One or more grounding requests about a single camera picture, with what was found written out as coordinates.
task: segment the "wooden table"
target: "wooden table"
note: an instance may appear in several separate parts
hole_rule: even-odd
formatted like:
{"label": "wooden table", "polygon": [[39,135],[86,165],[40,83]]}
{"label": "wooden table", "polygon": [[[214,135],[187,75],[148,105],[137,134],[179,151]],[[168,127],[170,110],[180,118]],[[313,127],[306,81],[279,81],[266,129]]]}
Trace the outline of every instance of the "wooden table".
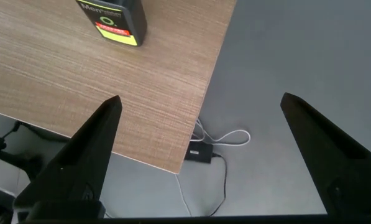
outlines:
{"label": "wooden table", "polygon": [[178,173],[235,0],[143,5],[147,36],[131,47],[75,1],[0,0],[0,113],[71,136],[119,95],[113,152]]}

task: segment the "black power adapter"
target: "black power adapter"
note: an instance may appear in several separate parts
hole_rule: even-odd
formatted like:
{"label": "black power adapter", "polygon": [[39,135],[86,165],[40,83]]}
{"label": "black power adapter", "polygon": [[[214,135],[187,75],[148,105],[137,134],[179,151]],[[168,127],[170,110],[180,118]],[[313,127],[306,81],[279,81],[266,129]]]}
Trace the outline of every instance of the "black power adapter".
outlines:
{"label": "black power adapter", "polygon": [[213,157],[213,145],[204,142],[190,142],[186,150],[184,160],[202,163],[211,163]]}

